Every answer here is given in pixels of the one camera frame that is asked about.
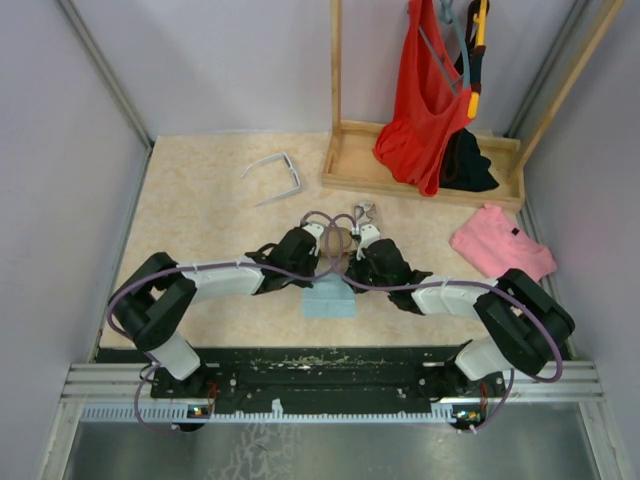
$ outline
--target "red tank top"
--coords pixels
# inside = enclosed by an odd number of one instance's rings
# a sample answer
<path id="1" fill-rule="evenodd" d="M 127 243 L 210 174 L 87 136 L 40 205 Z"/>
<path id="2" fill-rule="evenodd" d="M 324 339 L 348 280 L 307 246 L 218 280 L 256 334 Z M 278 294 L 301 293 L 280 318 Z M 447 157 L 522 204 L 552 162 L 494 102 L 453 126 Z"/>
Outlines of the red tank top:
<path id="1" fill-rule="evenodd" d="M 398 182 L 417 185 L 421 195 L 438 192 L 442 157 L 454 132 L 471 121 L 467 116 L 471 88 L 454 95 L 420 35 L 424 30 L 451 79 L 458 78 L 436 20 L 432 0 L 409 1 L 409 32 L 404 42 L 393 120 L 386 125 L 373 153 Z"/>

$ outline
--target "yellow hanger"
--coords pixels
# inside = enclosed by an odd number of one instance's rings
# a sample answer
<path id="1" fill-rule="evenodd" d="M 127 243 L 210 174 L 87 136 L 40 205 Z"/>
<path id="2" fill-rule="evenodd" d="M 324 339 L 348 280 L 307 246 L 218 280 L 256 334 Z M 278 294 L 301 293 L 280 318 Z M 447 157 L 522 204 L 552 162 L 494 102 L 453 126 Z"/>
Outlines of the yellow hanger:
<path id="1" fill-rule="evenodd" d="M 487 0 L 480 0 L 480 8 L 478 13 L 473 15 L 473 21 L 478 25 L 476 32 L 476 47 L 484 45 L 484 29 L 487 23 Z M 476 118 L 478 114 L 478 104 L 480 103 L 480 94 L 477 92 L 471 93 L 471 100 L 469 101 L 469 110 L 467 116 L 470 119 Z"/>

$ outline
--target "blue cloth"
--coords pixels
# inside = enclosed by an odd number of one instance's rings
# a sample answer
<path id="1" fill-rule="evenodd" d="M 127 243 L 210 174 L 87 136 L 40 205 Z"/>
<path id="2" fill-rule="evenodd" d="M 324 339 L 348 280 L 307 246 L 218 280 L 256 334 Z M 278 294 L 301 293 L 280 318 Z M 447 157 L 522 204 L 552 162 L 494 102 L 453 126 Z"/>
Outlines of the blue cloth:
<path id="1" fill-rule="evenodd" d="M 302 315 L 309 318 L 355 318 L 356 295 L 335 273 L 302 293 Z"/>

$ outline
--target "wooden tray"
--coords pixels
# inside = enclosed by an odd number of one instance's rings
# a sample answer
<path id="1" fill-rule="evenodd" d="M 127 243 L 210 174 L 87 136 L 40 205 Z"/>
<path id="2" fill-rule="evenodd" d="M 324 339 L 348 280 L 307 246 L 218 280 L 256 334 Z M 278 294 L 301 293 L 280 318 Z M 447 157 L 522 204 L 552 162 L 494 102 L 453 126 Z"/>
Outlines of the wooden tray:
<path id="1" fill-rule="evenodd" d="M 389 169 L 373 156 L 373 146 L 383 126 L 380 123 L 342 120 L 340 133 L 334 130 L 331 137 L 322 171 L 322 185 L 473 207 L 491 203 L 514 213 L 524 205 L 522 172 L 513 184 L 507 182 L 517 162 L 518 140 L 476 135 L 482 154 L 491 159 L 491 174 L 500 183 L 495 190 L 474 193 L 441 188 L 435 197 L 423 197 L 416 187 L 396 182 Z"/>

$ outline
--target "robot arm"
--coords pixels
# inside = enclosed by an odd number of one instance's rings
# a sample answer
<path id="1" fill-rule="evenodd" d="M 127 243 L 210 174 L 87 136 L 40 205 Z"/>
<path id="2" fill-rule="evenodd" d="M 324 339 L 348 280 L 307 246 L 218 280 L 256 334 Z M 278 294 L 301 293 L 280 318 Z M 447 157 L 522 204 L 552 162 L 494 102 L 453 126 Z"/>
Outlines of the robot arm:
<path id="1" fill-rule="evenodd" d="M 361 235 L 362 241 L 347 271 L 350 278 L 374 287 L 423 284 L 425 288 L 413 291 L 392 291 L 389 300 L 401 310 L 422 315 L 469 317 L 482 321 L 487 327 L 490 336 L 466 344 L 450 365 L 471 382 L 510 368 L 536 375 L 553 359 L 542 333 L 522 312 L 497 295 L 496 290 L 514 297 L 532 311 L 557 346 L 563 345 L 575 329 L 569 314 L 520 270 L 512 269 L 500 278 L 480 282 L 450 280 L 411 270 L 395 243 L 380 239 L 375 226 L 363 227 Z M 488 292 L 482 284 L 493 287 L 493 291 Z M 366 291 L 352 288 L 356 293 Z"/>
<path id="2" fill-rule="evenodd" d="M 318 264 L 323 231 L 324 227 L 319 224 L 295 227 L 280 243 L 267 244 L 215 270 L 198 270 L 195 266 L 176 263 L 164 252 L 156 253 L 116 291 L 112 301 L 125 288 L 150 275 L 169 269 L 183 271 L 131 290 L 116 303 L 113 314 L 138 350 L 160 362 L 177 380 L 185 380 L 201 364 L 196 352 L 177 332 L 186 309 L 194 303 L 225 295 L 259 295 L 289 284 L 310 287 L 311 282 L 292 280 L 282 273 L 246 265 L 277 267 L 311 277 Z M 152 294 L 154 289 L 161 292 L 157 298 Z"/>
<path id="3" fill-rule="evenodd" d="M 311 282 L 292 279 L 284 271 L 307 278 L 315 274 L 323 231 L 324 227 L 319 224 L 295 227 L 280 243 L 267 244 L 235 262 L 216 265 L 215 269 L 198 270 L 195 266 L 177 264 L 166 253 L 157 253 L 118 292 L 163 270 L 180 271 L 132 289 L 117 302 L 114 315 L 139 350 L 157 359 L 175 379 L 184 381 L 192 377 L 193 380 L 201 361 L 176 331 L 188 306 L 224 295 L 259 295 L 289 284 L 312 287 Z M 412 270 L 395 243 L 381 239 L 373 225 L 363 226 L 356 239 L 358 250 L 351 254 L 346 272 L 347 277 L 360 285 L 352 286 L 356 293 L 363 293 L 368 287 L 424 284 L 425 288 L 392 291 L 389 300 L 399 309 L 415 314 L 448 313 L 471 317 L 481 320 L 487 327 L 489 337 L 463 345 L 445 369 L 437 373 L 449 384 L 458 385 L 457 390 L 465 390 L 466 386 L 486 375 L 509 368 L 535 375 L 553 358 L 540 332 L 521 312 L 497 295 L 496 289 L 526 305 L 558 346 L 575 328 L 571 317 L 519 270 L 510 270 L 498 279 L 484 280 L 482 283 L 494 289 L 494 292 L 487 292 L 482 285 L 471 286 L 468 285 L 470 282 L 455 280 L 447 282 L 430 272 Z M 263 267 L 275 267 L 281 272 Z M 158 298 L 151 293 L 154 288 L 162 292 Z"/>

